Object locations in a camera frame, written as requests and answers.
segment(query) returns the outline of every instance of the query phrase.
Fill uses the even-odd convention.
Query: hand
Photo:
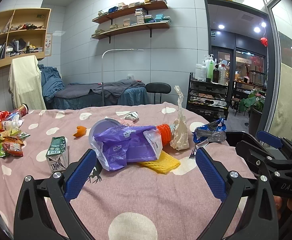
[[[280,213],[280,208],[282,207],[283,204],[283,200],[281,197],[278,196],[274,196],[274,200],[275,200],[275,204],[276,204],[276,209],[277,209],[277,216],[278,219],[280,219],[281,217],[281,213]],[[287,207],[292,211],[292,198],[289,198],[287,201]]]

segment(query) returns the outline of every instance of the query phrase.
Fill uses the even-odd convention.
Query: red hanging decoration
[[[265,47],[267,47],[267,45],[268,45],[267,38],[262,37],[262,38],[261,38],[261,43],[262,43]]]

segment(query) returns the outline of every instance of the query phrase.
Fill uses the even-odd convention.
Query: floor lamp
[[[103,106],[105,106],[105,101],[104,101],[104,64],[103,64],[104,55],[107,52],[110,52],[110,51],[125,51],[125,50],[144,51],[143,49],[110,49],[110,50],[105,51],[104,54],[102,55],[102,97],[103,97]]]

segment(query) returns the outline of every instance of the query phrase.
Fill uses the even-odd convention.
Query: blue blanket
[[[51,103],[56,92],[65,89],[64,83],[59,72],[54,67],[44,67],[43,64],[38,65],[42,74],[42,93],[46,103]]]

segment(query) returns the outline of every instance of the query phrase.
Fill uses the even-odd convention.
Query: small box
[[[68,167],[68,148],[64,136],[52,138],[46,159],[52,172],[64,171]]]

